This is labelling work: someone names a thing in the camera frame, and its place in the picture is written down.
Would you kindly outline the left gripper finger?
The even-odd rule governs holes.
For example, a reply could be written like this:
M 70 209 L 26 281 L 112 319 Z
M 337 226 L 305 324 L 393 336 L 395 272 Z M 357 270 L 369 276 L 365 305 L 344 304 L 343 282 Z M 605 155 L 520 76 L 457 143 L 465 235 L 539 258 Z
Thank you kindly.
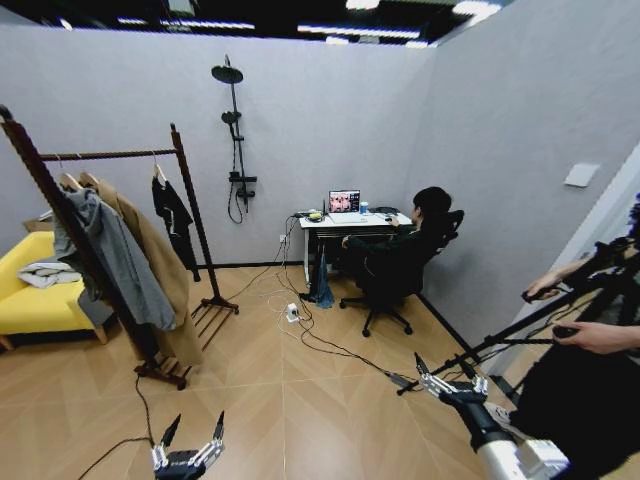
M 181 415 L 178 414 L 173 422 L 165 430 L 159 443 L 155 443 L 151 448 L 151 459 L 154 469 L 165 469 L 169 465 L 169 458 L 167 448 L 171 445 L 171 442 L 176 434 Z
M 215 425 L 212 439 L 207 442 L 192 459 L 193 466 L 211 466 L 221 456 L 224 451 L 224 418 L 225 411 L 222 410 Z

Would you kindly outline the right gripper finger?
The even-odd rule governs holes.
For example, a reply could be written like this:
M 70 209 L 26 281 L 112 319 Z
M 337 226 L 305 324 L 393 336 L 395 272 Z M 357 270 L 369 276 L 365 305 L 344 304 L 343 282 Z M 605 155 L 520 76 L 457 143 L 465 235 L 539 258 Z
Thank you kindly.
M 450 386 L 439 377 L 433 375 L 422 359 L 422 357 L 415 352 L 414 353 L 416 370 L 419 375 L 419 383 L 423 388 L 433 396 L 440 396 L 442 393 L 449 394 L 451 392 Z
M 479 375 L 475 369 L 466 361 L 461 362 L 461 368 L 464 375 L 470 381 L 472 385 L 472 391 L 476 394 L 487 397 L 488 395 L 488 380 Z

